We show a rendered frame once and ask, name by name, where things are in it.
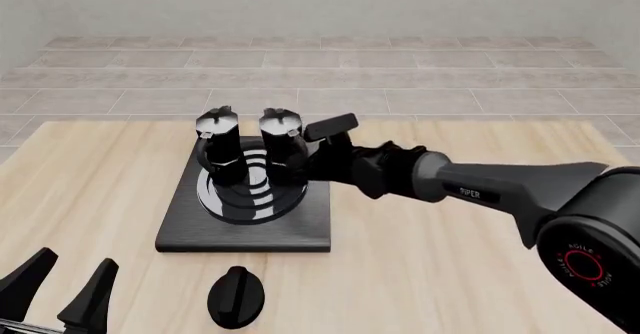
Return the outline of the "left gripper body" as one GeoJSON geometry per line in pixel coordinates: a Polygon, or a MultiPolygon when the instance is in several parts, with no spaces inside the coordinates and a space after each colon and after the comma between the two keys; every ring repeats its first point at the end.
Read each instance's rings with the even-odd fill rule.
{"type": "Polygon", "coordinates": [[[43,327],[36,324],[28,324],[23,321],[16,321],[7,318],[0,318],[0,327],[23,334],[65,334],[64,330],[43,327]]]}

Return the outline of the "black moka pot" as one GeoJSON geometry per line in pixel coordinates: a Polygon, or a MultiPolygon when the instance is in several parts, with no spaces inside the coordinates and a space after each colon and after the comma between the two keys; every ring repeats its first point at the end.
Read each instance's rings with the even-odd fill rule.
{"type": "Polygon", "coordinates": [[[238,115],[229,105],[212,108],[196,120],[197,162],[218,186],[245,179],[248,167],[240,143],[238,115]]]}
{"type": "Polygon", "coordinates": [[[266,108],[259,119],[266,148],[266,172],[277,186],[304,186],[308,148],[302,138],[299,114],[285,108],[266,108]]]}

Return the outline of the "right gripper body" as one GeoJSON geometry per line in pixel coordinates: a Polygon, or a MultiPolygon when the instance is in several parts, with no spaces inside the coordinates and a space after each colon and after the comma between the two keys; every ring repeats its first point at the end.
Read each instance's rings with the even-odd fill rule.
{"type": "Polygon", "coordinates": [[[307,179],[353,185],[351,167],[354,149],[347,132],[322,139],[307,160],[307,179]]]}

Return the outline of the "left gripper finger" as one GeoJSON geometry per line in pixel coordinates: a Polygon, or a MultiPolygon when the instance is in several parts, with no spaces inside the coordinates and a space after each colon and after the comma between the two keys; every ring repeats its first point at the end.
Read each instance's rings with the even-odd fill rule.
{"type": "Polygon", "coordinates": [[[64,324],[63,334],[107,334],[108,310],[119,270],[105,258],[76,297],[57,315],[64,324]]]}
{"type": "Polygon", "coordinates": [[[58,255],[43,247],[0,279],[0,319],[23,321],[38,289],[54,267],[58,255]]]}

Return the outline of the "flat black stove plate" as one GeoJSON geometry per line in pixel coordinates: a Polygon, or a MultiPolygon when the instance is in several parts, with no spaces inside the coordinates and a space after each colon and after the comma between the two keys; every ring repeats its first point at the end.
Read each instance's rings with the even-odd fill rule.
{"type": "Polygon", "coordinates": [[[330,186],[277,186],[266,174],[258,136],[244,136],[247,176],[219,186],[188,159],[155,248],[158,252],[329,252],[330,186]]]}

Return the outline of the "round black stove knob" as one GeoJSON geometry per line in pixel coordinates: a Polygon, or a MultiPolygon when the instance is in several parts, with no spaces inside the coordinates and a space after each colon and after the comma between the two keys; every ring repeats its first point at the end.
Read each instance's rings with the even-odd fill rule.
{"type": "Polygon", "coordinates": [[[211,287],[207,309],[219,327],[237,330],[258,318],[265,299],[261,280],[245,267],[234,266],[211,287]]]}

